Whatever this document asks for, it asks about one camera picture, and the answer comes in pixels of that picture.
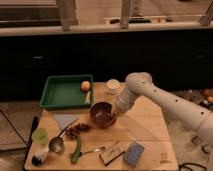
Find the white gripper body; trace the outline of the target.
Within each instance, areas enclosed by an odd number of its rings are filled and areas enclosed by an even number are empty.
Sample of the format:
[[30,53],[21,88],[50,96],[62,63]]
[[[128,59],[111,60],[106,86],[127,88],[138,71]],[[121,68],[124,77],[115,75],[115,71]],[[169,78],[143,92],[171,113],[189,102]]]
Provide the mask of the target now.
[[113,114],[123,114],[133,107],[138,95],[124,87],[112,105]]

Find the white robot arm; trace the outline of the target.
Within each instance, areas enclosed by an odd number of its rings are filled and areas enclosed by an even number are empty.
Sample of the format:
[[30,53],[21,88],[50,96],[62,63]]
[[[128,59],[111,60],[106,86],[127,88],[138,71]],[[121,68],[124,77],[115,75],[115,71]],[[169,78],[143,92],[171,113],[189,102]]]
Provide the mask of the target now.
[[213,112],[156,87],[147,72],[130,73],[126,77],[124,88],[113,104],[113,113],[127,112],[140,96],[145,96],[172,114],[213,147]]

